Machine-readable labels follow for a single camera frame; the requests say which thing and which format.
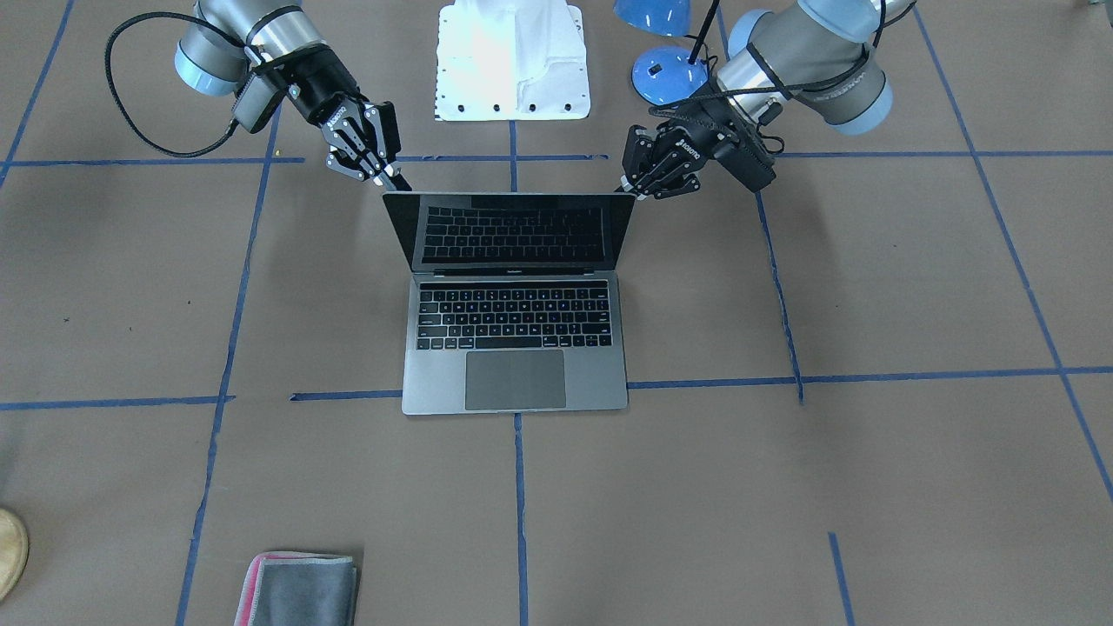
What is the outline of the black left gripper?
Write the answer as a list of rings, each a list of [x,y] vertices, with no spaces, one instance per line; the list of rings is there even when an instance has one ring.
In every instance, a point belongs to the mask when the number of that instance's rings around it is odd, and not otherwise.
[[[723,97],[697,91],[691,102],[679,108],[678,119],[696,151],[719,163],[746,189],[758,193],[775,180],[774,158],[756,128]],[[657,200],[699,190],[703,163],[689,162],[683,148],[676,146],[684,139],[684,131],[650,131],[632,124],[626,136],[623,177],[615,190]]]

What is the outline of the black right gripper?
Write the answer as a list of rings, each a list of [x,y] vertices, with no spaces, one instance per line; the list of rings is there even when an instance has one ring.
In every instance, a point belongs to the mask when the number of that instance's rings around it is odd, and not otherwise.
[[[365,102],[357,80],[333,48],[309,46],[283,57],[283,79],[297,89],[290,102],[303,119],[323,127],[331,170],[392,193],[413,190],[397,165],[402,145],[394,104]],[[354,123],[343,123],[346,119]]]

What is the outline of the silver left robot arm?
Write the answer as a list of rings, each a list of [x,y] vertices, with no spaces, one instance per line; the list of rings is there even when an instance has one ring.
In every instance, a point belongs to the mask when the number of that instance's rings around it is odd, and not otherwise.
[[[729,60],[684,97],[653,104],[654,130],[632,126],[620,190],[664,199],[699,190],[698,174],[719,163],[745,189],[775,179],[775,151],[762,127],[788,102],[817,113],[847,136],[873,130],[893,107],[893,87],[876,60],[883,29],[910,1],[796,1],[754,10],[735,25]]]

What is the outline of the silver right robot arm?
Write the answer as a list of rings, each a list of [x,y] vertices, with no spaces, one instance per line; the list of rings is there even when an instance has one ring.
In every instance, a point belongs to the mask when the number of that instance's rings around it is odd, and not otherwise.
[[[372,102],[349,68],[294,1],[197,1],[197,20],[175,52],[175,68],[195,91],[233,95],[232,123],[254,134],[280,102],[293,102],[329,145],[326,165],[386,190],[410,190],[393,102]]]

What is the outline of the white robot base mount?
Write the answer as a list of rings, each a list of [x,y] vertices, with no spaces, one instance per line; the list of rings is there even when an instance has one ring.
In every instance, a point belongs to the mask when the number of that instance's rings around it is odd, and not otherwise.
[[[454,1],[439,14],[434,118],[579,120],[591,110],[583,16],[565,1]]]

